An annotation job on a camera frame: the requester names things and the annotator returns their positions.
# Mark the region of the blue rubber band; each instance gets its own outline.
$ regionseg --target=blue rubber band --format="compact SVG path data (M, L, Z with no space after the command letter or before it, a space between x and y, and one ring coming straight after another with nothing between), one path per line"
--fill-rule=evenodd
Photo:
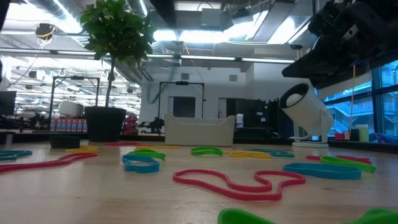
M132 161L148 162L148 165L134 165ZM137 172L141 174L147 174L151 172L158 172L160 164L158 161L150 156L135 156L135 155L123 155L122 162L124 164L124 171Z
M276 150L271 150L271 149L249 149L249 151L255 151L255 152L265 152L269 153L271 156L274 157L289 157L293 158L294 155L285 151L276 151Z
M284 165L284 171L336 180L358 180L362 174L356 167L301 162Z
M0 161L14 161L22 156L30 156L32 151L0 150Z

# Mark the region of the monitor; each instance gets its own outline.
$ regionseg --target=monitor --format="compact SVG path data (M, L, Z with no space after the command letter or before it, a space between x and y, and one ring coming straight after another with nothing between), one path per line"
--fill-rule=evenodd
M16 91L0 91L0 115L13 115Z

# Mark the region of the red rubber band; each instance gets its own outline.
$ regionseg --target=red rubber band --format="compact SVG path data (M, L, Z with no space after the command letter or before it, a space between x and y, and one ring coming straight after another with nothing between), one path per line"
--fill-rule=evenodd
M21 169L64 166L64 165L69 165L72 162L75 162L80 159L86 159L86 158L96 157L96 156L97 156L96 153L74 153L74 154L69 154L66 156L59 157L58 159L56 159L54 161L0 165L0 172L7 172L7 171L21 170Z
M306 156L306 158L311 159L311 160L317 160L317 161L321 160L320 156ZM372 164L372 162L370 161L369 158L360 158L360 157L354 157L354 156L336 156L336 158L347 159L347 160L356 161L356 162L363 162L366 164Z
M106 143L105 146L153 146L153 145L141 144L138 142L111 142L111 143Z
M245 194L239 192L233 192L229 189L224 189L219 186L215 186L213 184L206 183L201 180L193 180L193 179L185 179L181 177L184 174L209 174L215 175L221 179L223 179L227 186L234 189L240 190L242 192L250 192L250 193L259 193L259 192L268 192L272 190L272 183L260 177L260 175L284 175L287 177L293 177L293 180L285 180L278 184L277 192L273 194ZM290 185L298 185L305 183L305 177L301 174L296 174L293 172L286 172L286 171L276 171L276 170L262 170L257 171L254 173L254 180L263 184L263 186L247 186L241 184L235 184L232 182L229 177L221 172L213 171L213 170L203 170L203 169L189 169L189 170L182 170L175 172L173 174L173 180L181 183L181 184L189 184L195 185L199 187L203 187L205 189L211 190L212 192L219 193L221 195L238 199L238 200L245 200L245 201L266 201L266 200L280 200L282 198L282 188Z

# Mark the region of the black plant pot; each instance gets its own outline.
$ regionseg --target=black plant pot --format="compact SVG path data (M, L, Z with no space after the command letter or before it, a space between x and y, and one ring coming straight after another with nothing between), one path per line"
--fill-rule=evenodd
M88 139L94 142L119 141L126 110L101 106L85 107Z

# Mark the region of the wooden table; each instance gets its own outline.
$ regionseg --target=wooden table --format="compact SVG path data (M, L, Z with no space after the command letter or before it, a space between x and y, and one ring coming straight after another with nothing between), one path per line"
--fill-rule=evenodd
M278 224L338 223L359 218L373 207L398 210L398 156L346 149L293 149L291 146L235 145L225 151L251 147L292 151L295 158L238 159L227 155L190 155L190 147L158 149L166 153L160 172L127 173L121 155L134 147L100 147L97 158L70 166L20 170L0 175L1 224L216 224L224 208L240 208ZM14 149L33 151L33 156L17 163L56 159L64 150L50 144L15 144ZM361 180L329 180L307 177L307 183L286 187L276 202L242 202L197 187L173 182L172 174L184 169L213 169L223 172L238 184L259 185L253 179L257 170L282 170L291 162L306 160L310 154L370 157L377 166L375 174ZM216 177L191 175L225 186ZM265 176L274 185L288 178Z

